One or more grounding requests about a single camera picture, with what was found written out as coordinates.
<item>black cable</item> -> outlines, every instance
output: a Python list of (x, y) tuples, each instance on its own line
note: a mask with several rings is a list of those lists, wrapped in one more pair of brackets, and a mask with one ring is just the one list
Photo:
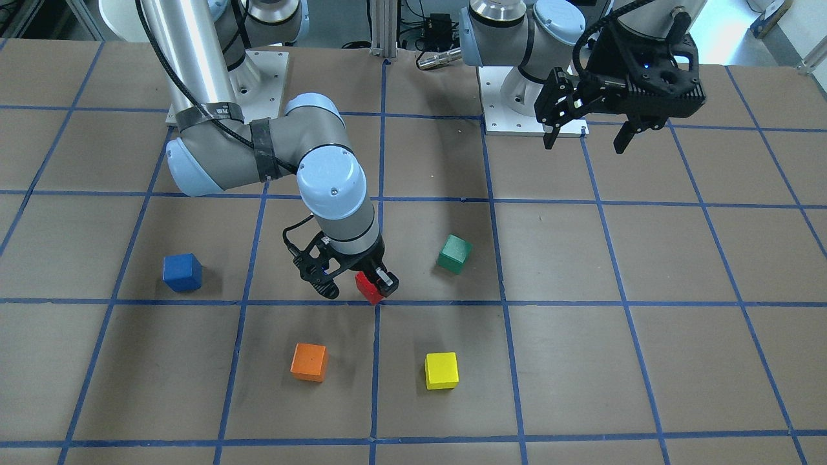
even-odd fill
[(416, 57), (416, 61), (414, 61), (414, 63), (416, 64), (416, 69), (420, 70), (420, 71), (426, 71), (426, 70), (423, 70), (422, 68), (419, 67), (419, 61), (422, 59), (423, 55), (425, 55), (425, 50), (423, 50), (423, 52), (420, 53), (418, 57)]
[(580, 36), (580, 38), (577, 39), (577, 42), (575, 42), (574, 50), (571, 51), (572, 64), (574, 65), (574, 70), (577, 72), (577, 74), (580, 75), (582, 78), (586, 78), (590, 74), (588, 71), (583, 69), (583, 64), (580, 62), (580, 50), (583, 48), (586, 42), (589, 41), (589, 37), (591, 37), (592, 34), (599, 31), (600, 28), (623, 16), (624, 14), (633, 12), (634, 10), (637, 10), (638, 8), (648, 5), (649, 3), (654, 1), (655, 0), (635, 0), (634, 2), (628, 3), (614, 10), (610, 14), (602, 17), (600, 20), (595, 22), (595, 24), (592, 24), (591, 26), (587, 27), (586, 30), (583, 31), (583, 34)]
[(759, 10), (756, 10), (755, 8), (753, 8), (753, 5), (752, 5), (752, 3), (750, 3), (750, 2), (749, 2), (749, 0), (744, 0), (744, 1), (747, 3), (747, 7), (748, 7), (750, 10), (753, 10), (753, 12), (756, 12), (756, 13), (763, 13), (763, 12), (760, 12)]
[(287, 233), (289, 233), (290, 231), (293, 231), (296, 228), (301, 228), (302, 226), (304, 226), (304, 224), (306, 222), (310, 221), (311, 219), (313, 219), (312, 214), (310, 216), (306, 217), (305, 219), (299, 221), (298, 223), (294, 224), (293, 226), (289, 226), (289, 227), (285, 228), (284, 231), (281, 232), (281, 238), (282, 238), (282, 240), (284, 240), (284, 244), (285, 244), (285, 246), (287, 246), (288, 249), (290, 249), (292, 247), (293, 249), (298, 251), (298, 248), (295, 246), (295, 244), (293, 244), (287, 238)]
[[(247, 0), (247, 2), (244, 3), (244, 16), (241, 17), (241, 24), (244, 24), (247, 21), (247, 17), (249, 15), (250, 15), (250, 0)], [(232, 47), (232, 44), (236, 43), (236, 39), (238, 38), (238, 36), (240, 34), (241, 34), (241, 25), (237, 24), (236, 33), (232, 35), (232, 38), (230, 39), (230, 41), (224, 46), (223, 49), (221, 49), (221, 53), (223, 53), (223, 54), (227, 53), (227, 50), (230, 50), (230, 47)]]
[(353, 41), (347, 42), (345, 45), (342, 46), (343, 49), (366, 49), (370, 48), (369, 41)]
[[(172, 79), (173, 84), (181, 93), (189, 100), (191, 104), (193, 104), (205, 117), (210, 118), (210, 122), (214, 124), (218, 129), (224, 131), (228, 136), (232, 137), (233, 139), (239, 141), (240, 143), (244, 144), (245, 146), (250, 147), (251, 149), (254, 148), (253, 143), (248, 141), (244, 137), (238, 135), (238, 133), (234, 132), (232, 129), (227, 127), (224, 123), (218, 121), (217, 119), (213, 119), (213, 117), (207, 113), (201, 103), (195, 99), (189, 89), (187, 88), (186, 84), (181, 82), (181, 78), (175, 73), (175, 71), (170, 66), (170, 62), (167, 61), (166, 57), (164, 56), (164, 52), (158, 46), (158, 40), (155, 38), (155, 34), (152, 33), (149, 24), (146, 23), (146, 17), (144, 16), (144, 7), (141, 5), (141, 0), (135, 0), (135, 8), (138, 11), (138, 19), (141, 20), (141, 26), (144, 28), (144, 32), (146, 33), (146, 38), (149, 39), (150, 45), (152, 46), (152, 50), (155, 51), (155, 55), (158, 57), (158, 61), (160, 61), (160, 65), (166, 71), (166, 74)], [(276, 162), (281, 165), (281, 161), (276, 159)]]
[(370, 18), (370, 0), (367, 0), (367, 29), (370, 31), (370, 40), (373, 41), (373, 20)]

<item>cable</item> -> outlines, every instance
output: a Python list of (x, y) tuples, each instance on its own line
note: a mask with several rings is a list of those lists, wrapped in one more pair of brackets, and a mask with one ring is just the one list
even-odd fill
[(353, 41), (347, 42), (345, 45), (342, 46), (343, 49), (366, 49), (370, 48), (369, 41)]
[(752, 5), (752, 3), (750, 3), (750, 2), (749, 2), (749, 0), (744, 0), (744, 1), (747, 3), (747, 7), (748, 7), (750, 10), (753, 10), (753, 12), (755, 12), (755, 13), (763, 13), (763, 12), (760, 12), (759, 10), (756, 10), (755, 8), (753, 8), (753, 5)]
[(370, 40), (373, 41), (373, 20), (370, 18), (370, 0), (367, 0), (367, 28), (368, 31), (370, 31)]
[(423, 70), (422, 68), (419, 67), (419, 61), (422, 59), (423, 55), (425, 55), (425, 50), (423, 50), (423, 52), (420, 53), (419, 56), (416, 57), (416, 60), (414, 61), (414, 63), (416, 64), (416, 69), (420, 70), (420, 71), (426, 71), (426, 70)]
[(628, 3), (617, 10), (614, 10), (610, 14), (602, 17), (600, 20), (592, 24), (591, 26), (587, 27), (583, 34), (577, 39), (577, 42), (574, 44), (574, 50), (571, 51), (571, 60), (572, 64), (574, 65), (574, 69), (578, 75), (580, 75), (583, 79), (589, 76), (589, 72), (583, 69), (583, 64), (580, 62), (580, 50), (589, 41), (589, 37), (592, 34), (599, 31), (603, 26), (609, 24), (610, 22), (616, 20), (617, 18), (623, 16), (626, 13), (633, 12), (640, 7), (648, 5), (655, 0), (635, 0), (634, 2)]
[(221, 53), (227, 53), (227, 50), (230, 50), (232, 44), (236, 43), (236, 39), (241, 34), (241, 25), (243, 25), (247, 21), (247, 17), (250, 15), (250, 0), (244, 2), (244, 16), (241, 17), (241, 24), (238, 24), (236, 27), (236, 33), (232, 35), (232, 39), (221, 49)]

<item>wooden block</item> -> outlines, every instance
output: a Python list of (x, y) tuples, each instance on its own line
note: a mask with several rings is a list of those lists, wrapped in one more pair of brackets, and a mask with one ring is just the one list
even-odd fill
[(364, 271), (356, 273), (356, 288), (365, 296), (371, 305), (379, 304), (385, 297), (379, 293), (376, 286), (367, 279)]
[(445, 245), (442, 246), (442, 251), (439, 252), (437, 264), (458, 275), (462, 272), (462, 267), (465, 266), (472, 248), (470, 242), (450, 234)]
[(456, 352), (429, 353), (425, 356), (425, 387), (453, 389), (460, 382)]
[(324, 381), (327, 370), (327, 348), (316, 344), (296, 344), (290, 372), (293, 377), (304, 381)]

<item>blue joint cap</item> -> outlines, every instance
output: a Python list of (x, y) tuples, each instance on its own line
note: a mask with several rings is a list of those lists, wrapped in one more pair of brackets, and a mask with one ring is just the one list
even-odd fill
[(471, 15), (468, 14), (468, 7), (460, 10), (460, 47), (462, 48), (462, 61), (469, 66), (482, 66), (480, 48), (476, 44), (474, 26), (471, 23)]
[(367, 178), (356, 157), (339, 146), (311, 150), (296, 173), (299, 193), (314, 215), (344, 219), (357, 211), (367, 196)]
[(293, 42), (301, 41), (304, 37), (307, 37), (307, 34), (310, 31), (310, 11), (308, 10), (308, 0), (302, 0), (301, 8), (302, 24), (299, 26), (299, 34), (296, 35)]
[(227, 5), (230, 0), (208, 0), (209, 13), (213, 16), (213, 22), (218, 21), (224, 12), (227, 10)]
[(287, 105), (284, 106), (284, 115), (287, 116), (296, 108), (301, 107), (316, 107), (328, 110), (339, 118), (342, 125), (345, 124), (345, 120), (342, 118), (342, 115), (339, 114), (339, 110), (333, 101), (320, 93), (302, 93), (296, 96), (296, 98), (290, 100), (287, 102)]
[(164, 257), (163, 281), (175, 292), (201, 287), (201, 263), (191, 253)]
[(568, 46), (573, 46), (586, 29), (583, 13), (566, 0), (537, 0), (534, 16), (546, 32)]
[(181, 139), (167, 142), (166, 163), (178, 189), (190, 197), (218, 194), (224, 191), (207, 174), (207, 171), (204, 171)]

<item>floor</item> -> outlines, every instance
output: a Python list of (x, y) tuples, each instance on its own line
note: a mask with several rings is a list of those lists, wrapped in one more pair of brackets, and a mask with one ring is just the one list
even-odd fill
[[(827, 463), (811, 79), (707, 65), (707, 105), (619, 156), (610, 117), (553, 151), (486, 136), (469, 67), (289, 53), (287, 95), (329, 95), (369, 176), (401, 279), (377, 306), (300, 281), (292, 180), (178, 192), (147, 45), (0, 42), (0, 463)], [(298, 342), (323, 384), (290, 376)], [(429, 352), (456, 389), (425, 390)]]

